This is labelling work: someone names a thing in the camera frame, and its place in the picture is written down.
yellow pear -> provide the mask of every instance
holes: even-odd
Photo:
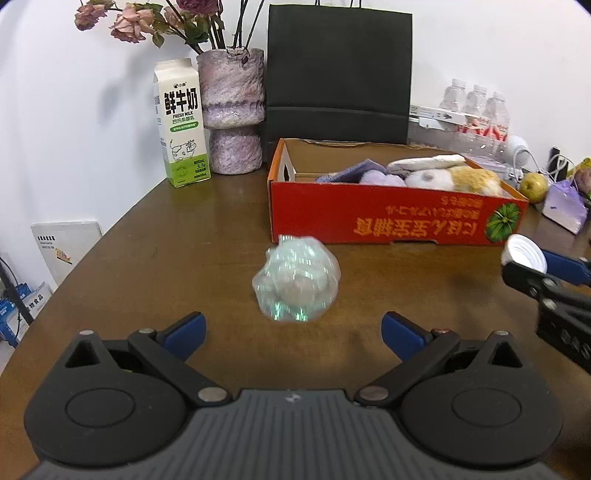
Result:
[[[530,203],[540,203],[546,198],[548,180],[541,173],[529,172],[523,175],[519,184],[519,193]]]

watermelon illustration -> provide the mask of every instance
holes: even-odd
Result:
[[[519,207],[515,203],[504,203],[486,220],[484,234],[492,242],[504,242],[517,228]]]

pink textured vase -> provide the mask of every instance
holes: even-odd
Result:
[[[258,48],[209,50],[197,57],[203,125],[210,136],[210,168],[239,174],[260,168],[256,124],[265,119],[264,53]]]

water bottle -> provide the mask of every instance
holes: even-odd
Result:
[[[509,111],[505,104],[505,95],[495,92],[486,103],[484,116],[490,119],[483,135],[499,141],[505,141],[509,128]]]
[[[466,82],[463,80],[452,79],[452,85],[445,89],[443,101],[439,108],[459,112],[466,102]]]
[[[471,115],[482,116],[486,110],[486,87],[482,85],[474,85],[472,90],[466,96],[466,104],[463,112]]]

dried flower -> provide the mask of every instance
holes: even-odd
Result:
[[[89,30],[96,25],[100,17],[106,16],[105,5],[82,5],[74,15],[74,25],[78,30]]]
[[[154,22],[154,12],[149,9],[136,11],[132,4],[125,4],[123,13],[117,15],[115,23],[111,27],[111,35],[121,41],[139,43],[146,38],[144,33],[154,33],[152,23]]]
[[[217,0],[177,0],[183,10],[193,15],[213,15],[219,11]]]
[[[185,12],[180,11],[180,8],[178,8],[176,5],[175,5],[175,8],[177,9],[177,12],[180,13],[181,16],[183,16],[183,13],[185,13]],[[175,28],[182,28],[183,27],[183,21],[178,17],[178,15],[170,7],[164,7],[164,19]]]

